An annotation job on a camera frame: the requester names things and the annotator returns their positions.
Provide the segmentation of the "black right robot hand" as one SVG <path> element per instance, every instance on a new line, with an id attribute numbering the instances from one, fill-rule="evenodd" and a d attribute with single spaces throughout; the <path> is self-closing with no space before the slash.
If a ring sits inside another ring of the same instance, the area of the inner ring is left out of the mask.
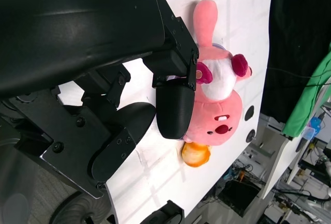
<path id="1" fill-rule="evenodd" d="M 152 212 L 141 224 L 181 224 L 185 223 L 184 210 L 171 200 Z"/>

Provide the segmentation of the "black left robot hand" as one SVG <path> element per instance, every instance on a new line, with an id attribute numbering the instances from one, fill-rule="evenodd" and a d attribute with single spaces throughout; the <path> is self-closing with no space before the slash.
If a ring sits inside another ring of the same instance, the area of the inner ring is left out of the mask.
<path id="1" fill-rule="evenodd" d="M 166 0 L 1 0 L 1 140 L 99 199 L 153 121 L 184 136 L 198 58 Z"/>

